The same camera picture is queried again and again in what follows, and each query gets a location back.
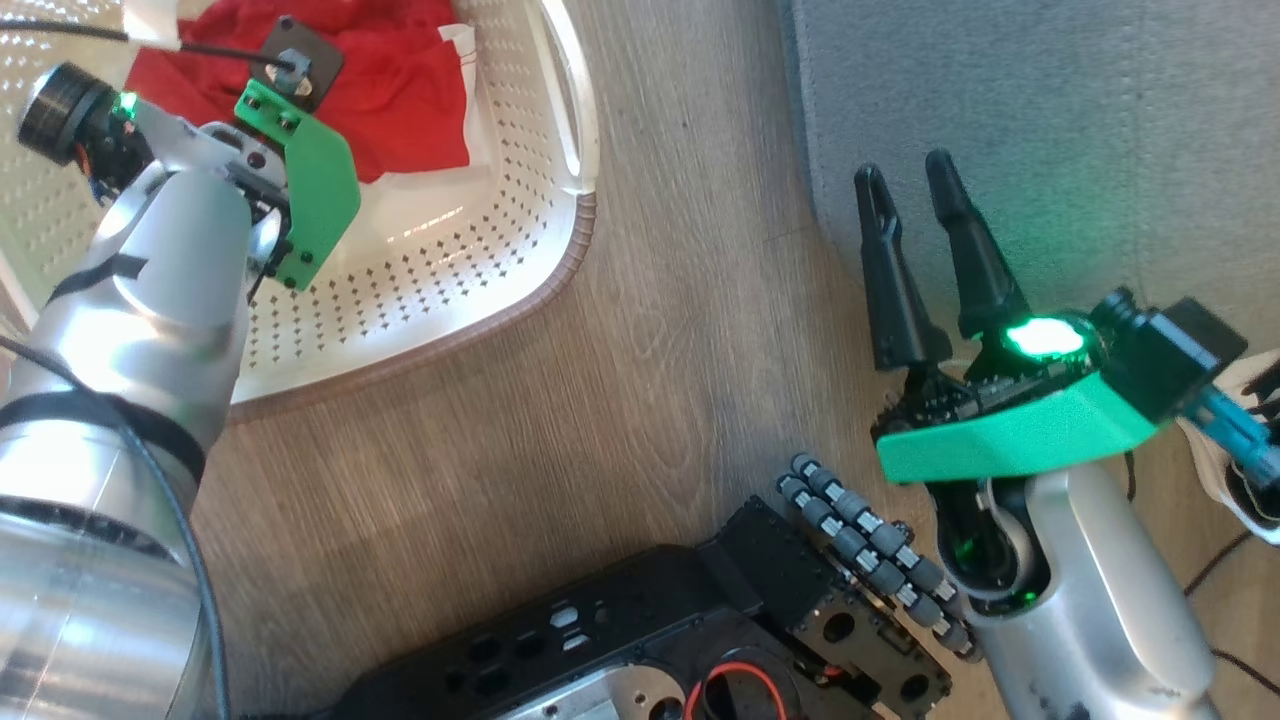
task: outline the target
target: green 3d-printed bracket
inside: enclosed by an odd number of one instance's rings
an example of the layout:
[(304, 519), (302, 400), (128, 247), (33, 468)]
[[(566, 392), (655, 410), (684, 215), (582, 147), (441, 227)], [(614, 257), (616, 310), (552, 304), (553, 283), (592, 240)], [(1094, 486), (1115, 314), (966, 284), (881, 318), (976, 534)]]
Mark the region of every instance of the green 3d-printed bracket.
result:
[(891, 483), (1016, 478), (1128, 452), (1157, 430), (1093, 373), (995, 415), (887, 434), (876, 450)]
[(305, 290), (360, 211), (360, 181), (347, 140), (270, 87), (250, 79), (236, 117), (284, 149), (289, 178), (293, 251), (276, 279)]

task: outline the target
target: gray fabric wall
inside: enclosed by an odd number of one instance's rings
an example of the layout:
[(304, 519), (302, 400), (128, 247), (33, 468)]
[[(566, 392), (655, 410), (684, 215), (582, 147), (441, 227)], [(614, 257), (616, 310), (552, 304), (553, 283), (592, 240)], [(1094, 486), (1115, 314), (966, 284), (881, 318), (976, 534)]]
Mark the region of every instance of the gray fabric wall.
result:
[(954, 333), (924, 155), (950, 149), (1037, 309), (1120, 283), (1280, 345), (1280, 3), (782, 0), (818, 220), (858, 266), (876, 161)]

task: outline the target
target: roller array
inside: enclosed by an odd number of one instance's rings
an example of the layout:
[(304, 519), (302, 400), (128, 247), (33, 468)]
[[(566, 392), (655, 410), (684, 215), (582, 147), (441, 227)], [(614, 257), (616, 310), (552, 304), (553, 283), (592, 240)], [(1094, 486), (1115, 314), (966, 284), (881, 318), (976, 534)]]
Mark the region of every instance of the roller array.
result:
[(960, 620), (960, 593), (937, 564), (911, 550), (910, 530), (886, 523), (861, 495), (840, 484), (809, 455), (796, 455), (791, 469), (795, 474), (778, 478), (778, 492), (831, 538), (835, 556), (874, 592), (896, 598), (913, 621), (933, 632), (938, 644), (964, 660), (980, 659)]

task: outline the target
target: plastic basket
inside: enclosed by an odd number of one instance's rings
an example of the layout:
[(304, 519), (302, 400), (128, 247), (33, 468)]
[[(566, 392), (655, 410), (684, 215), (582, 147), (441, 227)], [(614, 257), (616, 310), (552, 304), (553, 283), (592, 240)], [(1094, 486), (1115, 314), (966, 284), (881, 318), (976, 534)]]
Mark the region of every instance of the plastic basket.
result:
[[(184, 0), (187, 17), (209, 0)], [(252, 307), (236, 416), (324, 397), (457, 348), (550, 300), (595, 222), (599, 140), (585, 59), (561, 0), (456, 0), (476, 29), (467, 120), (472, 165), (387, 176), (303, 292), (265, 283)], [(120, 27), (118, 1), (0, 0), (8, 17)], [(0, 33), (0, 101), (14, 118), (32, 82), (74, 60), (123, 85), (134, 50)], [(79, 260), (102, 210), (73, 168), (0, 140), (0, 320), (31, 327)]]

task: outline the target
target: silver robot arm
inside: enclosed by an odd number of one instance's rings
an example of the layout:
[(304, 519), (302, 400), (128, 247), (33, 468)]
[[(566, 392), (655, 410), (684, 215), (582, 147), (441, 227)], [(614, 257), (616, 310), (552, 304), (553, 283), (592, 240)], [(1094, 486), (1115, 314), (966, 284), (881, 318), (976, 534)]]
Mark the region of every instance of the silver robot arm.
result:
[(1019, 555), (1041, 557), (1048, 585), (1023, 610), (966, 614), (1010, 715), (1217, 719), (1204, 633), (1106, 469), (1033, 477), (1021, 500), (1023, 520), (1029, 520), (1025, 541), (1039, 552)]
[[(79, 132), (65, 126), (101, 129), (118, 102), (61, 65), (41, 79), (20, 140), (64, 160)], [(120, 169), (133, 179), (27, 342), (111, 396), (189, 512), (227, 423), (247, 293), (280, 237), (284, 167), (234, 128), (129, 102), (123, 131), (146, 142)], [(205, 689), (209, 629), (177, 519), (99, 410), (15, 363), (0, 406), (5, 717), (189, 717)]]

